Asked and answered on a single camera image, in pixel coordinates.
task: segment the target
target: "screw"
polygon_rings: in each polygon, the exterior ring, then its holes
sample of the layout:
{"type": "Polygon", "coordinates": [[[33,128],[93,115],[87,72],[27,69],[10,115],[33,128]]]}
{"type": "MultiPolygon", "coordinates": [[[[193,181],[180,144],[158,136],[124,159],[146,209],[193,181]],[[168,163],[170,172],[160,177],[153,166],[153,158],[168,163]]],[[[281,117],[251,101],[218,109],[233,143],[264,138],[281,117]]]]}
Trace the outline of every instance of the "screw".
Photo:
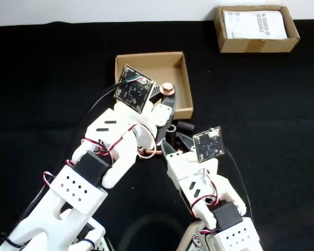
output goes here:
{"type": "Polygon", "coordinates": [[[164,83],[159,87],[159,91],[164,96],[170,96],[175,93],[174,85],[171,83],[164,83]]]}

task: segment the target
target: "white wall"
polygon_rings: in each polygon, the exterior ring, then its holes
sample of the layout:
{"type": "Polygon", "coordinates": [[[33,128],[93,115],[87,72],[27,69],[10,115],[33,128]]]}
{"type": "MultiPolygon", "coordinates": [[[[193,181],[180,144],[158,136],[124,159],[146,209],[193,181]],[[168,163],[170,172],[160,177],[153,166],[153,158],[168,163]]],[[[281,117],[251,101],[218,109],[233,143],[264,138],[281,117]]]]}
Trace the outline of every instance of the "white wall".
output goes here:
{"type": "Polygon", "coordinates": [[[314,0],[0,0],[0,26],[65,22],[210,20],[216,5],[287,5],[314,19],[314,0]]]}

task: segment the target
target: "white plastic bracket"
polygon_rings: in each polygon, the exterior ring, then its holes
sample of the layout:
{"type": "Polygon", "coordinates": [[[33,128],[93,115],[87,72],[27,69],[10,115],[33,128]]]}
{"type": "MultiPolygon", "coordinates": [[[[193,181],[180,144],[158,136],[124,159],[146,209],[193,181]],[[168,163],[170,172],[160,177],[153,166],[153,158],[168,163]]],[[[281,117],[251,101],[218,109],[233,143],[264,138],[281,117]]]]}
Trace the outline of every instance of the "white plastic bracket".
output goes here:
{"type": "Polygon", "coordinates": [[[258,233],[248,217],[218,234],[208,235],[211,251],[263,251],[258,233]]]}
{"type": "MultiPolygon", "coordinates": [[[[23,244],[44,232],[47,235],[45,251],[67,250],[107,195],[107,192],[95,188],[72,168],[64,166],[51,183],[49,191],[30,215],[15,227],[9,239],[16,244],[23,244]],[[60,209],[65,202],[70,203],[73,209],[65,219],[61,219],[60,209]]],[[[0,251],[14,250],[7,242],[0,246],[0,251]]]]}

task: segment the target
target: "copper object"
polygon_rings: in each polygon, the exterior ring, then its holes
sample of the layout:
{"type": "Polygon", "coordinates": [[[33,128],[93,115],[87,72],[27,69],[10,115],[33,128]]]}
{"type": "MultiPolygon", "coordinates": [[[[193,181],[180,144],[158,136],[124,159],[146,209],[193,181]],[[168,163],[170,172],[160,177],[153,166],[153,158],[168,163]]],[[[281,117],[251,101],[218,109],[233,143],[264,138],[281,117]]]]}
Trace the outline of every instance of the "copper object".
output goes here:
{"type": "Polygon", "coordinates": [[[170,96],[175,93],[174,85],[171,83],[164,83],[159,87],[159,91],[164,96],[170,96]]]}
{"type": "MultiPolygon", "coordinates": [[[[154,150],[146,150],[146,154],[153,154],[154,150]]],[[[155,155],[162,155],[162,151],[156,151],[155,155]]]]}

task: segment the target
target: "black cylinder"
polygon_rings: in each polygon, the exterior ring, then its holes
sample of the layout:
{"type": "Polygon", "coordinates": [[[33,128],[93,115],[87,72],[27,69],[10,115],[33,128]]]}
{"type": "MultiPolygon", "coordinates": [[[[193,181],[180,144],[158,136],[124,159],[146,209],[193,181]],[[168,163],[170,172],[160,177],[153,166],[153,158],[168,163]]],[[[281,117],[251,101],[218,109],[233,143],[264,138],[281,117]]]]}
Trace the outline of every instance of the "black cylinder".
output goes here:
{"type": "Polygon", "coordinates": [[[177,127],[175,125],[171,125],[167,131],[166,131],[166,141],[173,147],[175,148],[175,143],[176,143],[176,130],[177,127]]]}
{"type": "Polygon", "coordinates": [[[178,121],[177,127],[188,132],[194,131],[194,125],[185,121],[178,121]]]}

